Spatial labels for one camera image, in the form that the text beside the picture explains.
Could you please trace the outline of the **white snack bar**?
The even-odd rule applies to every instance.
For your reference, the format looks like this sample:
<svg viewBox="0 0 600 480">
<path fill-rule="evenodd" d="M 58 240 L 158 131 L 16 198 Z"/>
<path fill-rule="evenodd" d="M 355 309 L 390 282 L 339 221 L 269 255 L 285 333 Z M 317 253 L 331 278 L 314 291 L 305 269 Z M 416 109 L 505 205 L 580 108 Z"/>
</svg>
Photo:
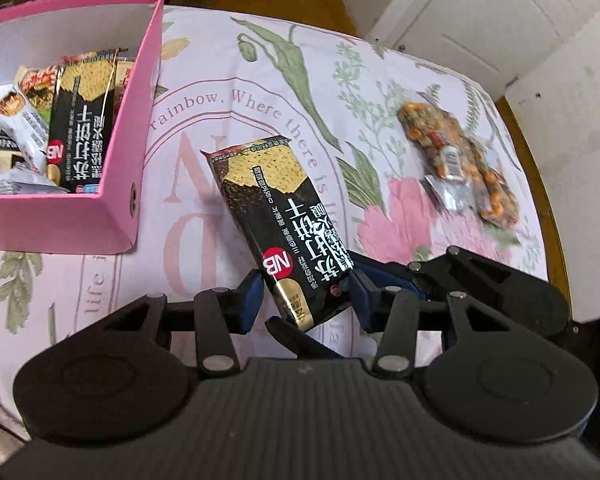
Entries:
<svg viewBox="0 0 600 480">
<path fill-rule="evenodd" d="M 10 86 L 0 97 L 0 128 L 18 145 L 31 169 L 46 174 L 50 129 L 16 86 Z"/>
</svg>

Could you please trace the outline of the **floral bed sheet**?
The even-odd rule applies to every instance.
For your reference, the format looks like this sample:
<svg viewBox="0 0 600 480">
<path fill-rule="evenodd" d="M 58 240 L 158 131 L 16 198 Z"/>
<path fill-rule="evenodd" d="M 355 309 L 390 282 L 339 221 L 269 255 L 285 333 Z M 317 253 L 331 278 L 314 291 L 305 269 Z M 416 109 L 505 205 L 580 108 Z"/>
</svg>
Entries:
<svg viewBox="0 0 600 480">
<path fill-rule="evenodd" d="M 490 96 L 419 58 L 311 26 L 57 0 L 0 11 L 0 126 L 36 99 L 30 190 L 0 194 L 0 406 L 32 356 L 148 294 L 192 300 L 262 271 L 241 360 L 282 356 L 289 315 L 344 356 L 377 347 L 338 312 L 354 254 L 457 246 L 537 278 L 539 219 Z"/>
</svg>

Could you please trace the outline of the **pink storage box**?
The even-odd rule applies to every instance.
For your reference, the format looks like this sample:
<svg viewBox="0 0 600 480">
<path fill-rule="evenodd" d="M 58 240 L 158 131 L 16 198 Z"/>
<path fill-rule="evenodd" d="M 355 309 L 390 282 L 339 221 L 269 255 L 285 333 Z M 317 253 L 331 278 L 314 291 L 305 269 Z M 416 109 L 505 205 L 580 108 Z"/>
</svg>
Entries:
<svg viewBox="0 0 600 480">
<path fill-rule="evenodd" d="M 0 193 L 0 249 L 116 254 L 136 241 L 163 0 L 0 11 L 0 124 L 35 184 Z"/>
</svg>

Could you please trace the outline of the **black cracker pack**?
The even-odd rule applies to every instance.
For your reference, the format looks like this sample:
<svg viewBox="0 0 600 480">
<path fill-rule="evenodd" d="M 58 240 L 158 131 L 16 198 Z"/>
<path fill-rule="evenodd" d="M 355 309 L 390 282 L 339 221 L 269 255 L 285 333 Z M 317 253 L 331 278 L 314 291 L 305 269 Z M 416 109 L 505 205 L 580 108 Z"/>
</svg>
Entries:
<svg viewBox="0 0 600 480">
<path fill-rule="evenodd" d="M 353 260 L 284 136 L 204 153 L 280 314 L 302 332 L 342 308 Z"/>
<path fill-rule="evenodd" d="M 119 51 L 68 58 L 58 65 L 46 177 L 73 194 L 95 194 L 114 126 Z"/>
</svg>

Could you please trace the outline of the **white wardrobe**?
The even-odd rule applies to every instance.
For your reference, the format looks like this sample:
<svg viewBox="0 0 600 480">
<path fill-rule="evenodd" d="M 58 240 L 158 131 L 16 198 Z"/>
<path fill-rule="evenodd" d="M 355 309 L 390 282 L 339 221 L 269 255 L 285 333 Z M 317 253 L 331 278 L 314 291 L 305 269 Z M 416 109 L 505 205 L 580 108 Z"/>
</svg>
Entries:
<svg viewBox="0 0 600 480">
<path fill-rule="evenodd" d="M 344 0 L 358 34 L 449 67 L 499 98 L 600 10 L 600 0 Z"/>
</svg>

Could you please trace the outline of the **instant noodle packet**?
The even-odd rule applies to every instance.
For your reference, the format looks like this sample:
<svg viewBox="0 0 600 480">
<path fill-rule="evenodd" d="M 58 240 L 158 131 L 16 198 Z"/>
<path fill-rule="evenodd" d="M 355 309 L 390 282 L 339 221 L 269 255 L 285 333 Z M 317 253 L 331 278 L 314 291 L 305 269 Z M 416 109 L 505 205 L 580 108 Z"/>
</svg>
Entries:
<svg viewBox="0 0 600 480">
<path fill-rule="evenodd" d="M 129 83 L 133 65 L 134 60 L 132 58 L 119 58 L 117 60 L 116 79 L 114 80 L 114 112 L 112 113 L 114 119 L 117 119 L 123 93 Z M 45 68 L 20 66 L 15 76 L 16 84 L 38 111 L 38 114 L 41 115 L 46 125 L 50 124 L 57 73 L 57 65 Z"/>
</svg>

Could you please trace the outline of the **mixed nuts snack bag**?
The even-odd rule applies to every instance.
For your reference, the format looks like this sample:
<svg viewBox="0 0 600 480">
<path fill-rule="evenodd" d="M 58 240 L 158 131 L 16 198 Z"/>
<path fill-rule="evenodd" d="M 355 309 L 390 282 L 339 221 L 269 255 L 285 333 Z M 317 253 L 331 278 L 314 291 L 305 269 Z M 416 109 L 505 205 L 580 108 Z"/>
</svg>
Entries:
<svg viewBox="0 0 600 480">
<path fill-rule="evenodd" d="M 518 200 L 498 156 L 466 133 L 452 114 L 431 103 L 405 102 L 398 119 L 426 160 L 425 181 L 442 209 L 470 209 L 500 229 L 516 226 Z"/>
</svg>

